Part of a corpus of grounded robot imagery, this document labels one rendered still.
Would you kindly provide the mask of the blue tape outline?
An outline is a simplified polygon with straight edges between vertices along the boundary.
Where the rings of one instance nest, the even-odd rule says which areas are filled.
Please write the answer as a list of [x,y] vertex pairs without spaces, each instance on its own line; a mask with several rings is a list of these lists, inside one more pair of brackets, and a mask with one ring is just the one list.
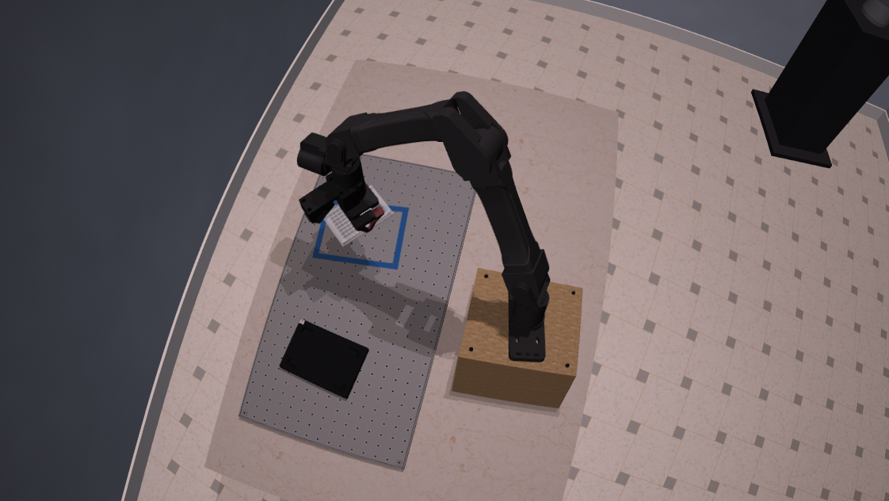
[[407,220],[409,208],[399,208],[398,206],[391,206],[391,205],[388,205],[388,208],[391,208],[391,211],[403,212],[401,222],[400,222],[400,227],[399,227],[398,242],[396,243],[393,263],[377,262],[377,261],[364,260],[364,259],[359,259],[359,258],[347,258],[347,257],[342,257],[342,256],[330,255],[330,254],[320,254],[319,249],[320,249],[321,242],[322,242],[322,236],[323,236],[323,233],[325,233],[325,226],[326,226],[325,220],[323,220],[320,224],[319,233],[318,233],[318,240],[316,240],[315,249],[314,249],[312,258],[321,258],[321,259],[338,261],[338,262],[348,262],[348,263],[360,264],[360,266],[376,266],[376,267],[397,270],[398,266],[399,266],[399,259],[400,259],[402,244],[403,244],[403,236],[405,235],[406,220]]

